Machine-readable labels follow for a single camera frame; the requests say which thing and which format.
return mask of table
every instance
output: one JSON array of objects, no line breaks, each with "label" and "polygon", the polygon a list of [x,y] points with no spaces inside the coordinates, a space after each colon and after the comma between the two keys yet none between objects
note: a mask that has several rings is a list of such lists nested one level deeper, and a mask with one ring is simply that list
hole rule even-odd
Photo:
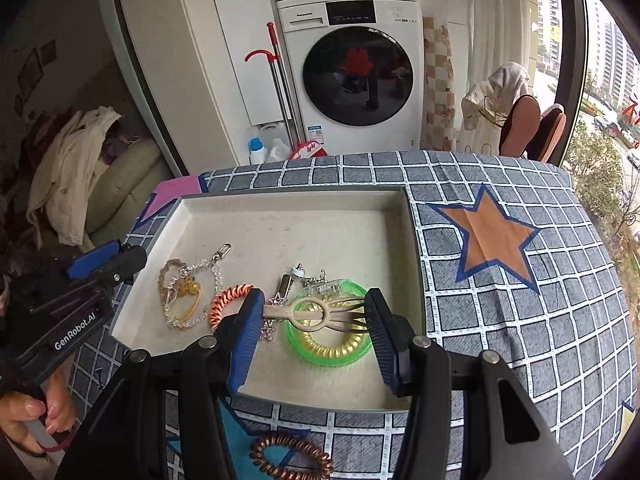
[{"label": "table", "polygon": [[[191,189],[195,182],[201,191],[219,193],[404,186],[420,249],[426,333],[447,350],[500,352],[556,434],[576,478],[595,475],[620,431],[623,412],[635,406],[636,352],[620,282],[567,173],[525,159],[413,151],[242,166],[185,181]],[[489,200],[484,205],[483,194]],[[128,243],[151,243],[172,204],[166,203],[171,193],[161,195],[162,203],[152,196]],[[461,271],[468,243],[453,210],[474,207],[495,207],[499,221],[534,228],[523,244],[524,268],[510,260]],[[519,275],[512,272],[515,267]],[[116,292],[116,306],[125,287]],[[117,370],[122,351],[106,328],[82,348],[70,384],[80,419],[100,393],[100,383]],[[332,455],[336,479],[390,478],[406,421],[406,412],[326,412],[245,397],[234,399],[232,407],[250,430],[308,432]],[[447,480],[459,476],[462,409],[462,395],[454,392]],[[177,434],[172,394],[166,424]],[[170,476],[181,478],[179,455],[169,451],[168,458]],[[298,457],[290,464],[303,465]]]}]

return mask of human hand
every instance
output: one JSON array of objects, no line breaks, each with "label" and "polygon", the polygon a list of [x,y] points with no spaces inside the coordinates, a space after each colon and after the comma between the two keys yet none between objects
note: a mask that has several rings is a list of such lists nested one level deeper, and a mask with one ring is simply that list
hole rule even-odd
[{"label": "human hand", "polygon": [[46,405],[18,392],[0,397],[0,430],[13,442],[35,454],[42,453],[42,448],[29,433],[24,421],[35,420],[47,412],[45,427],[47,433],[53,434],[69,430],[76,420],[76,410],[62,368],[50,377],[46,390]]}]

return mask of blue bottle cap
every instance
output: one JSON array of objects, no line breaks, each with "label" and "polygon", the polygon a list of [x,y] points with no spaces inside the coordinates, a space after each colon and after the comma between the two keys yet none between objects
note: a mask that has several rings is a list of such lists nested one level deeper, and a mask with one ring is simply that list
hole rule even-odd
[{"label": "blue bottle cap", "polygon": [[258,152],[262,149],[262,141],[258,137],[254,137],[249,141],[249,149],[252,152]]}]

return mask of window frame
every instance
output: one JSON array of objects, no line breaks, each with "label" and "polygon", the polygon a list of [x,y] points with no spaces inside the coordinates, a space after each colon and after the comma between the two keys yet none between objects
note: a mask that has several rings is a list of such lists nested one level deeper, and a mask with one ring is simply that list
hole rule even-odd
[{"label": "window frame", "polygon": [[562,3],[562,56],[558,74],[556,103],[564,107],[566,126],[553,150],[549,163],[560,166],[571,141],[587,72],[589,35],[585,0],[561,0]]}]

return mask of blue gripper pad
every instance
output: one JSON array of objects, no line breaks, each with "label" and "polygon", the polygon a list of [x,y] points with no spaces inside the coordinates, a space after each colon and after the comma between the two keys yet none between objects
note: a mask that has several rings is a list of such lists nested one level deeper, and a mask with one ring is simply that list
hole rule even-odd
[{"label": "blue gripper pad", "polygon": [[76,258],[71,267],[66,270],[66,275],[72,280],[84,280],[89,274],[120,253],[120,243],[108,242],[96,247],[93,251]]},{"label": "blue gripper pad", "polygon": [[391,313],[379,288],[366,293],[364,315],[382,380],[396,396],[409,394],[414,379],[408,342],[414,330],[404,317]]},{"label": "blue gripper pad", "polygon": [[252,288],[234,319],[235,344],[231,349],[229,375],[226,379],[226,388],[232,396],[244,384],[249,373],[262,331],[263,307],[264,294],[259,288]]},{"label": "blue gripper pad", "polygon": [[372,288],[364,296],[364,316],[367,321],[367,329],[376,353],[378,367],[382,374],[382,380],[396,394],[400,389],[400,377],[398,375],[398,354],[394,349],[389,333],[386,331],[381,309],[389,307],[380,289]]}]

